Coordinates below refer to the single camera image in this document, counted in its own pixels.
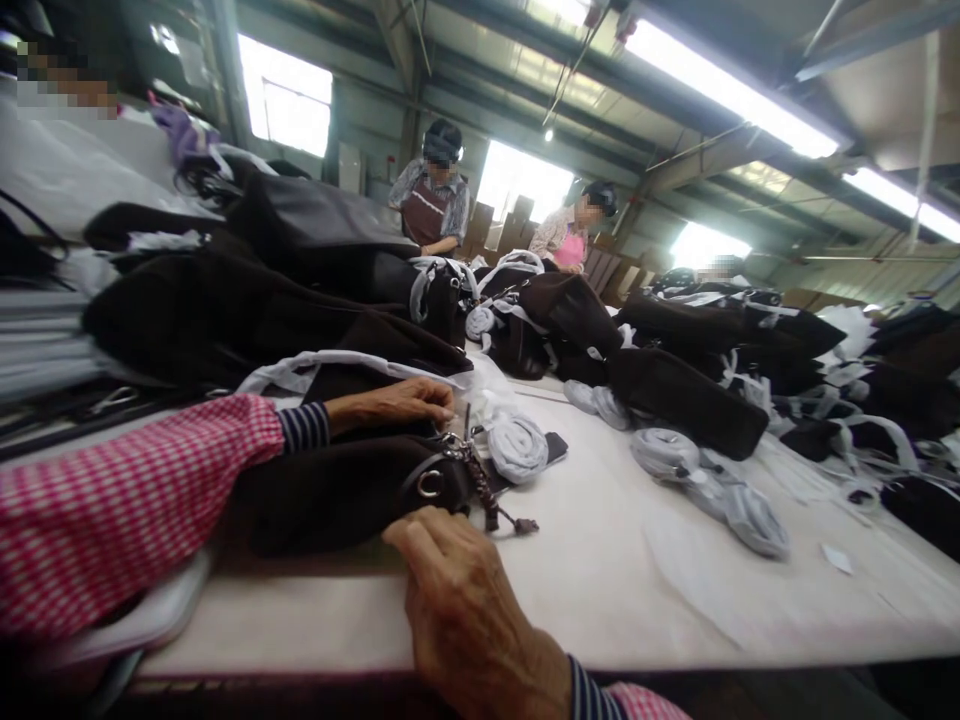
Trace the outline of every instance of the factory window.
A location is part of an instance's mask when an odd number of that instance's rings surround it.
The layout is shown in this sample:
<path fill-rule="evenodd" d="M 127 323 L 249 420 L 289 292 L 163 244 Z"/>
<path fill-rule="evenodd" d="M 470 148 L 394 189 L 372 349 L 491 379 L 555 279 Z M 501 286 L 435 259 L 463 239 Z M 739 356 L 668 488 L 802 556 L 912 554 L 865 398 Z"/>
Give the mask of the factory window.
<path fill-rule="evenodd" d="M 736 255 L 746 258 L 750 246 L 745 242 L 724 235 L 697 223 L 687 223 L 677 241 L 670 249 L 673 266 L 700 270 L 709 267 L 719 255 Z"/>
<path fill-rule="evenodd" d="M 333 75 L 245 35 L 239 39 L 253 134 L 323 157 Z"/>
<path fill-rule="evenodd" d="M 502 222 L 524 195 L 533 200 L 530 219 L 543 222 L 563 205 L 572 182 L 573 173 L 491 140 L 477 202 L 492 207 L 494 221 Z"/>

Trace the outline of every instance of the hand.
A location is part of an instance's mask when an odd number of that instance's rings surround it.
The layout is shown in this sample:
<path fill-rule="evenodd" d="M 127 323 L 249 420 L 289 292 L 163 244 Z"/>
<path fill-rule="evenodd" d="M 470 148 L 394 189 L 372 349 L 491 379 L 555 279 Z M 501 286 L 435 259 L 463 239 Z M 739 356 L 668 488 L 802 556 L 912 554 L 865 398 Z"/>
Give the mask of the hand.
<path fill-rule="evenodd" d="M 417 672 L 465 718 L 562 718 L 570 663 L 530 625 L 496 547 L 462 515 L 425 507 L 383 533 L 410 568 Z"/>
<path fill-rule="evenodd" d="M 433 420 L 443 429 L 453 419 L 453 390 L 428 378 L 411 378 L 370 392 L 346 395 L 324 403 L 330 417 L 330 433 L 358 427 L 404 425 Z"/>

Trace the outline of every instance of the worker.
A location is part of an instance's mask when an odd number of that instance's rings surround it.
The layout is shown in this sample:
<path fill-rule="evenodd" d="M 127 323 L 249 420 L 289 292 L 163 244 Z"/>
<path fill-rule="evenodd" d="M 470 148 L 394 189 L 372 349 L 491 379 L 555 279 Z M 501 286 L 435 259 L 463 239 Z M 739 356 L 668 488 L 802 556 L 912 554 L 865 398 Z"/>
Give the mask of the worker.
<path fill-rule="evenodd" d="M 560 272 L 582 273 L 589 243 L 587 231 L 616 212 L 613 183 L 590 183 L 572 207 L 562 207 L 540 223 L 530 241 L 530 252 L 553 261 Z"/>
<path fill-rule="evenodd" d="M 463 244 L 470 188 L 457 172 L 463 136 L 441 118 L 423 136 L 423 157 L 410 162 L 390 191 L 390 207 L 403 215 L 404 234 L 422 255 L 450 257 Z"/>
<path fill-rule="evenodd" d="M 383 539 L 410 571 L 405 609 L 417 673 L 459 716 L 689 720 L 646 688 L 601 690 L 530 624 L 496 546 L 463 515 L 422 508 Z"/>

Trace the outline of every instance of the white fabric strap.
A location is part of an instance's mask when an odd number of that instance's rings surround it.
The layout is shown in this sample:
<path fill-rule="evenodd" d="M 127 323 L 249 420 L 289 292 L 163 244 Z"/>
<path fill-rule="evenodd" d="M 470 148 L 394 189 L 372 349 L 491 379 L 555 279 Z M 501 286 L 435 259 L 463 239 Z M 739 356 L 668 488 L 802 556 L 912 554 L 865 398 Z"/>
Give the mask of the white fabric strap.
<path fill-rule="evenodd" d="M 364 365 L 388 377 L 405 380 L 412 377 L 426 377 L 444 385 L 462 390 L 463 388 L 450 378 L 434 375 L 426 370 L 392 363 L 375 355 L 354 352 L 353 350 L 319 350 L 305 351 L 295 357 L 285 358 L 274 365 L 257 368 L 240 383 L 237 393 L 262 395 L 271 385 L 282 390 L 306 395 L 314 378 L 324 365 Z M 298 372 L 307 368 L 307 372 Z"/>

